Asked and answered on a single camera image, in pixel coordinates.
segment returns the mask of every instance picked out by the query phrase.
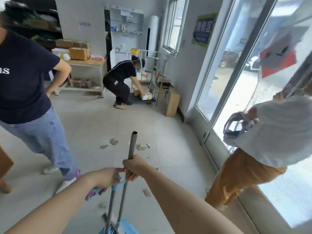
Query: window frame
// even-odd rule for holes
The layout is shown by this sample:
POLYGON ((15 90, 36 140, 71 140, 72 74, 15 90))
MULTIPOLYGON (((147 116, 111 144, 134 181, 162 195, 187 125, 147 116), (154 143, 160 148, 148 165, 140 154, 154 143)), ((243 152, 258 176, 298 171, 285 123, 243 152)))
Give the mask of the window frame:
POLYGON ((179 50, 180 43, 181 43, 181 37, 182 37, 182 33, 183 33, 184 22, 185 22, 186 11, 187 11, 187 6, 188 6, 188 0, 185 0, 180 30, 179 30, 177 44, 176 44, 176 49, 174 49, 172 47, 169 47, 169 42, 171 39, 172 29, 174 27, 174 13, 176 10, 177 1, 178 0, 168 0, 167 11, 166 11, 166 16, 165 16, 165 21, 164 21, 164 31, 163 31, 164 37, 163 37, 162 47, 169 52, 172 52, 172 51, 178 52, 178 50, 179 50))

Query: navy t-shirt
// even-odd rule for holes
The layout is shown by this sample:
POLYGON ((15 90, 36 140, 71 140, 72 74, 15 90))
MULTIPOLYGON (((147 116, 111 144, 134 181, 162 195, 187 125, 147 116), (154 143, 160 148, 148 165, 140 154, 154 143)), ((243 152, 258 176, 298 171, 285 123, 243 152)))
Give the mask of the navy t-shirt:
POLYGON ((59 62, 35 41, 8 31, 0 44, 0 121, 21 124, 43 116, 51 102, 42 73, 59 62))
POLYGON ((107 76, 113 77, 119 82, 123 82, 125 79, 136 77, 136 71, 133 63, 130 60, 121 61, 107 74, 107 76))

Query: tiled floor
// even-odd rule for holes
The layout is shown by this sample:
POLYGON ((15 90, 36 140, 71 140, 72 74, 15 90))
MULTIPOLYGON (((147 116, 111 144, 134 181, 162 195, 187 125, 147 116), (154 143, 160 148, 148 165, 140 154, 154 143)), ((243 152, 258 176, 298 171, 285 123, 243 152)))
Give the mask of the tiled floor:
MULTIPOLYGON (((136 104, 127 110, 114 109, 114 96, 105 92, 105 98, 83 95, 81 92, 62 91, 52 96, 55 111, 65 128, 68 145, 82 172, 102 167, 122 166, 127 157, 131 132, 138 132, 137 144, 146 143, 150 149, 136 153, 159 168, 164 175, 191 190, 201 198, 210 186, 215 173, 191 128, 180 118, 167 118, 164 102, 155 105, 136 104), (109 144, 111 138, 117 145, 109 144), (108 144, 106 149, 101 145, 108 144)), ((12 157, 15 165, 6 175, 13 188, 9 195, 0 194, 0 233, 10 228, 35 207, 51 197, 61 182, 60 173, 41 175, 49 161, 32 153, 19 139, 0 128, 0 143, 12 157)), ((124 216, 143 234, 174 233, 154 197, 145 197, 143 179, 128 186, 124 216)), ((103 228, 99 204, 107 204, 109 192, 84 202, 72 217, 64 233, 97 234, 103 228)), ((118 214, 121 190, 117 191, 114 213, 118 214)), ((256 233, 235 201, 225 212, 245 234, 256 233)))

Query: white shirt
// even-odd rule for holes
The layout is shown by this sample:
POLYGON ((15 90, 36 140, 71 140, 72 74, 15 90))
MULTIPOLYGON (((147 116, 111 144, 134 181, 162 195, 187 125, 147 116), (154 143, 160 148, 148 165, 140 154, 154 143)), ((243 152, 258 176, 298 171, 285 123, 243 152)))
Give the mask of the white shirt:
POLYGON ((255 105, 259 123, 235 140, 258 162, 271 167, 295 164, 312 154, 312 99, 292 96, 255 105))

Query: black hair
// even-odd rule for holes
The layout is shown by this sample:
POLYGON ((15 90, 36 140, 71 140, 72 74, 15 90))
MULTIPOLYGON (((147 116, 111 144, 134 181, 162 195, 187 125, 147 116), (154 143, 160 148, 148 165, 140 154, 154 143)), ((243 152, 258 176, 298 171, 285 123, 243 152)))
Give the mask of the black hair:
MULTIPOLYGON (((140 59, 136 56, 132 56, 131 61, 133 62, 133 64, 137 64, 137 63, 140 64, 140 59)), ((144 68, 144 66, 145 66, 145 60, 142 59, 142 68, 144 68)))

